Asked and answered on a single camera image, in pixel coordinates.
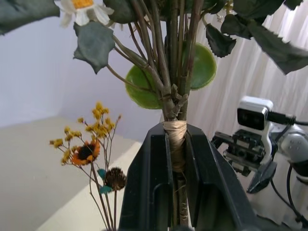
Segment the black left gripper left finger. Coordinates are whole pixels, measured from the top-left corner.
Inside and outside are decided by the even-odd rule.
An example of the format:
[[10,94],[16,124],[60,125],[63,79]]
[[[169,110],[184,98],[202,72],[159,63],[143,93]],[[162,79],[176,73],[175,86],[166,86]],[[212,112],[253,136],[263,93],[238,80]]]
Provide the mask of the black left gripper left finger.
[[173,174],[168,136],[151,128],[127,173],[120,231],[166,231],[173,209]]

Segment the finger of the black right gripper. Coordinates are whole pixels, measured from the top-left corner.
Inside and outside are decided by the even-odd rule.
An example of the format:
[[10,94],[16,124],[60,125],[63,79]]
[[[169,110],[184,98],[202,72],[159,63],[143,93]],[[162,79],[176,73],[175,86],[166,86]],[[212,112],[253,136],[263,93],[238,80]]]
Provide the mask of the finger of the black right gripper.
[[231,136],[228,134],[216,131],[214,137],[211,140],[211,143],[216,149],[218,149],[223,143],[230,144]]
[[257,172],[254,174],[246,192],[258,193],[268,186],[273,179],[277,168],[277,163],[268,161],[266,164],[261,165]]

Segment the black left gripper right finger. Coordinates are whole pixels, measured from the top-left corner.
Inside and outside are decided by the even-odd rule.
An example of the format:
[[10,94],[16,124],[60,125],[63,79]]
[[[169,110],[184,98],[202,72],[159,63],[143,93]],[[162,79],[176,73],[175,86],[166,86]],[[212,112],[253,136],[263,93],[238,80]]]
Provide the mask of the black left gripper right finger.
[[196,231],[259,231],[260,225],[231,165],[203,131],[188,125],[186,189]]

